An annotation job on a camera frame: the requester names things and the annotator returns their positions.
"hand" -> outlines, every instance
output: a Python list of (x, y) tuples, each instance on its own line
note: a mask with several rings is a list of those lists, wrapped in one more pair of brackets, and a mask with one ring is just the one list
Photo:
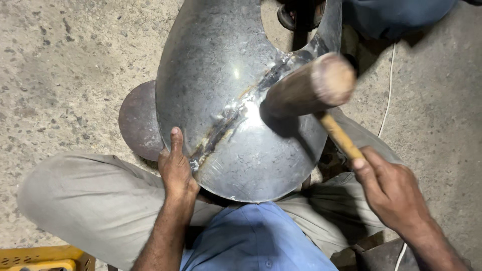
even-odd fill
[(409, 168), (385, 161), (372, 147), (360, 150), (366, 160), (352, 162), (355, 176), (383, 224), (405, 238), (436, 225)]
[(191, 167), (182, 153), (183, 135), (181, 129), (171, 130), (171, 153), (164, 146), (158, 158), (158, 168), (166, 189), (166, 198), (185, 198), (199, 192), (199, 185), (192, 177)]

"mallet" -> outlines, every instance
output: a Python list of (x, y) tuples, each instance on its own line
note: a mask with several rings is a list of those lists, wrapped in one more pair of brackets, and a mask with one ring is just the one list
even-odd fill
[(364, 158), (345, 131), (326, 112), (348, 102), (355, 85), (356, 75), (352, 65), (340, 54), (327, 53), (274, 84), (268, 90), (263, 106), (277, 118), (313, 113), (350, 160)]

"forearm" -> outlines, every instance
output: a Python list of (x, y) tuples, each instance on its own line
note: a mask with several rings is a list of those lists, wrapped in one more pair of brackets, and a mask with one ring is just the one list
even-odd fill
[(166, 197), (149, 239), (132, 271), (177, 271), (184, 236), (194, 211), (195, 195)]
[(435, 221), (425, 222), (401, 236), (429, 270), (468, 270)]

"grey trousers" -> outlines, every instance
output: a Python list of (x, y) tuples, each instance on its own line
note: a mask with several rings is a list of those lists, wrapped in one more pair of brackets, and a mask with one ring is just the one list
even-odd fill
[[(357, 146), (371, 145), (388, 161), (401, 163), (390, 147), (341, 110), (332, 114)], [(17, 197), (20, 211), (41, 229), (125, 271), (143, 248), (163, 202), (160, 177), (115, 155), (78, 153), (43, 161)], [(276, 203), (328, 257), (385, 227), (352, 173)], [(196, 201), (191, 225), (207, 225), (222, 209)]]

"blue cloth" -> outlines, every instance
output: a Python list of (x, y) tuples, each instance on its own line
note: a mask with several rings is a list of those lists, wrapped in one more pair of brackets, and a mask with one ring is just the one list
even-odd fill
[(184, 252), (180, 270), (337, 269), (283, 210), (267, 202), (221, 211)]

